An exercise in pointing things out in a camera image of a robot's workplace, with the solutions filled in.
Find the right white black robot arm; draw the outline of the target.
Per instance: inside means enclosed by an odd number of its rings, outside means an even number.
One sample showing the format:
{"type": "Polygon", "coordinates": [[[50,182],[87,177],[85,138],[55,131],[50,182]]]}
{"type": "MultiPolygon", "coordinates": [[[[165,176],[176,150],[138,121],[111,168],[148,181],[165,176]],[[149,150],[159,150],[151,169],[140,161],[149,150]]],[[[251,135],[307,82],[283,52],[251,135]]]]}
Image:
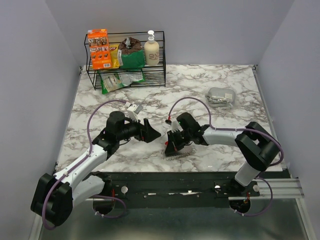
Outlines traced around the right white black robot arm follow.
{"type": "Polygon", "coordinates": [[[260,173],[272,165],[275,157],[283,150],[260,124],[250,122],[245,128],[212,128],[200,125],[191,114],[182,113],[177,120],[167,119],[171,130],[167,132],[167,144],[164,154],[167,157],[181,155],[190,143],[202,146],[226,145],[238,147],[246,162],[235,174],[230,183],[230,191],[241,196],[248,190],[248,185],[260,173]]]}

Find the red carabiner keyring with chain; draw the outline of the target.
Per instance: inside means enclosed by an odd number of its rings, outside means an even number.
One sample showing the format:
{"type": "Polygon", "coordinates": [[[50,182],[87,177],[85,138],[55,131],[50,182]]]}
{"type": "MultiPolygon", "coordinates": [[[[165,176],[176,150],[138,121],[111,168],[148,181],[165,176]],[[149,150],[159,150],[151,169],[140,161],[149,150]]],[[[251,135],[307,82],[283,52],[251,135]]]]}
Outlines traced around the red carabiner keyring with chain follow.
{"type": "Polygon", "coordinates": [[[193,155],[196,153],[196,151],[197,149],[192,145],[192,142],[190,142],[181,150],[175,151],[174,153],[165,153],[164,155],[167,159],[173,160],[193,155]]]}

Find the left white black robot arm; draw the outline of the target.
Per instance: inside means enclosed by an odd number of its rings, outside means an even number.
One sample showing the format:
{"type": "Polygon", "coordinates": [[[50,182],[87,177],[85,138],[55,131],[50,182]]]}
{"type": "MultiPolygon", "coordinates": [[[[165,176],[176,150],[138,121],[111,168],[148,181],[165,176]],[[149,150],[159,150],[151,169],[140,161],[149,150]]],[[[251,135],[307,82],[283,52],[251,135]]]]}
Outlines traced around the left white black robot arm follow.
{"type": "Polygon", "coordinates": [[[45,228],[55,229],[70,216],[76,187],[119,149],[121,141],[134,138],[151,143],[160,136],[146,118],[134,121],[121,111],[111,112],[105,128],[89,140],[89,148],[80,157],[64,170],[53,175],[45,173],[39,178],[30,209],[41,216],[45,228]]]}

